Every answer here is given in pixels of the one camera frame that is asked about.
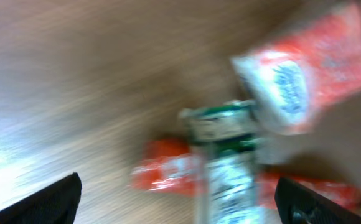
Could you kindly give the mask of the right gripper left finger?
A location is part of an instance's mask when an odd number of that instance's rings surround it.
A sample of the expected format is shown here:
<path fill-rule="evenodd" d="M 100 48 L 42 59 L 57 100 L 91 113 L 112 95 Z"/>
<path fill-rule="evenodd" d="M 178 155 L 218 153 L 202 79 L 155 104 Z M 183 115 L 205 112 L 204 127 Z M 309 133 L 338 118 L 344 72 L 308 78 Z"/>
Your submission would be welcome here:
<path fill-rule="evenodd" d="M 0 224 L 73 224 L 82 196 L 74 172 L 0 211 Z"/>

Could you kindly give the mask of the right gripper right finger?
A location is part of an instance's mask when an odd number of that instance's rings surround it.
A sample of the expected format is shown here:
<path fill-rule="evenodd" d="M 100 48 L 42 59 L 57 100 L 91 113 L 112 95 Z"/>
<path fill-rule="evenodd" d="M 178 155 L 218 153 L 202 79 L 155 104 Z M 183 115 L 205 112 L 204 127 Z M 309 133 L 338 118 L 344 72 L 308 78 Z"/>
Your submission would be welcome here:
<path fill-rule="evenodd" d="M 282 224 L 361 224 L 361 216 L 289 178 L 278 180 L 274 200 Z"/>

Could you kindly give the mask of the small green white box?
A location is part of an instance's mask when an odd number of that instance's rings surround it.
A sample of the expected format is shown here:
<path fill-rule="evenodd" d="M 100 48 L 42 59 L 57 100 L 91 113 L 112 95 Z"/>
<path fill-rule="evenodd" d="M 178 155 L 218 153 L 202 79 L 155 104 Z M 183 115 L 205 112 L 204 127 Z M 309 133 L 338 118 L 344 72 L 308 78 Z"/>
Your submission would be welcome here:
<path fill-rule="evenodd" d="M 196 223 L 261 221 L 256 151 L 262 139 L 253 120 L 254 109 L 253 100 L 232 100 L 179 113 L 197 161 Z"/>

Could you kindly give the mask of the red stick sachet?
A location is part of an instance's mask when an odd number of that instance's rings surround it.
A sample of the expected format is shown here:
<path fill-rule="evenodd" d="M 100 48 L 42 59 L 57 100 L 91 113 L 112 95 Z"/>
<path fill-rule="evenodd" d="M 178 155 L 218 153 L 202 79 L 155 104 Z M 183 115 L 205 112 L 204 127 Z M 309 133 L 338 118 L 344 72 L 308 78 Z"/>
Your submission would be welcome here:
<path fill-rule="evenodd" d="M 201 194 L 195 174 L 198 166 L 199 160 L 184 140 L 153 140 L 146 146 L 146 157 L 131 172 L 131 186 L 194 197 Z M 289 178 L 346 209 L 354 210 L 361 203 L 361 193 L 352 185 L 298 176 Z"/>

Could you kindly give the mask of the red white small carton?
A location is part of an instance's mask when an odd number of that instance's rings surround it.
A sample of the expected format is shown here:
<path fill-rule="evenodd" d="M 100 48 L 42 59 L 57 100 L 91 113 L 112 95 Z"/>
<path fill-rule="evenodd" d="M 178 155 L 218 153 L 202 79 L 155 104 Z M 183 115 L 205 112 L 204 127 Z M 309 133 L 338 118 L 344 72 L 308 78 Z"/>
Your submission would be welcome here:
<path fill-rule="evenodd" d="M 264 127 L 306 133 L 330 107 L 361 92 L 361 1 L 314 3 L 232 64 Z"/>

